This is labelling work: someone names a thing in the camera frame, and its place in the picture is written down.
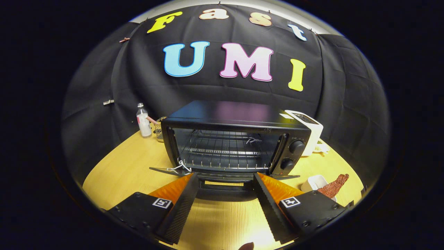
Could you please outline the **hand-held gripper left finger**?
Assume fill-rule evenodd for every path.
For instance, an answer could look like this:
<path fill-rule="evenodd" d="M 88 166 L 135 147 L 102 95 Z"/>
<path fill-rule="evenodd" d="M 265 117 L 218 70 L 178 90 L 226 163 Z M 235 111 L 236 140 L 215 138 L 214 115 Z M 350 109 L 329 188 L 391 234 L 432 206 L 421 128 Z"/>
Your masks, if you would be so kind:
<path fill-rule="evenodd" d="M 198 176 L 191 173 L 149 194 L 135 192 L 106 213 L 143 238 L 177 244 L 198 186 Z"/>

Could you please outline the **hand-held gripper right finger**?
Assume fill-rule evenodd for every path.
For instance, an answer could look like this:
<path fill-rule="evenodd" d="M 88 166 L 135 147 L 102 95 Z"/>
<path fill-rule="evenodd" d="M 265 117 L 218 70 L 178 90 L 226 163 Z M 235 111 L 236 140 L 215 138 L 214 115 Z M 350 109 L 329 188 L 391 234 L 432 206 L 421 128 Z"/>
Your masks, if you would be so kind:
<path fill-rule="evenodd" d="M 273 237 L 280 243 L 315 234 L 349 210 L 320 191 L 304 193 L 261 173 L 254 173 L 253 187 Z"/>

